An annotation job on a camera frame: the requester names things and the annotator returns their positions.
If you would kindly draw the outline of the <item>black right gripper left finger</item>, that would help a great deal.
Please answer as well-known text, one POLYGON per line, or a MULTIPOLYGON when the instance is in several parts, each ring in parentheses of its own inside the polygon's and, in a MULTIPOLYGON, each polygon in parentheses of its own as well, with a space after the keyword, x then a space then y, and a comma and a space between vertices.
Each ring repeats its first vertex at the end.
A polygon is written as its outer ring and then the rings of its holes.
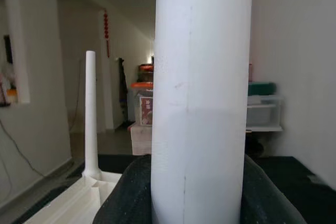
POLYGON ((126 168, 93 223, 152 223, 151 155, 126 168))

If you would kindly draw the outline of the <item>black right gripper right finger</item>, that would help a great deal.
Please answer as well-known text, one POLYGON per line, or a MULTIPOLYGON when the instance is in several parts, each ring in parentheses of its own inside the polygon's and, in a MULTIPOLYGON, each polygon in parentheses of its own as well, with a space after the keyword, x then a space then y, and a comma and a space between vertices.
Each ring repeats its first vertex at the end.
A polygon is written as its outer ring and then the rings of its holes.
POLYGON ((244 159, 240 223, 306 223, 296 207, 248 155, 244 159))

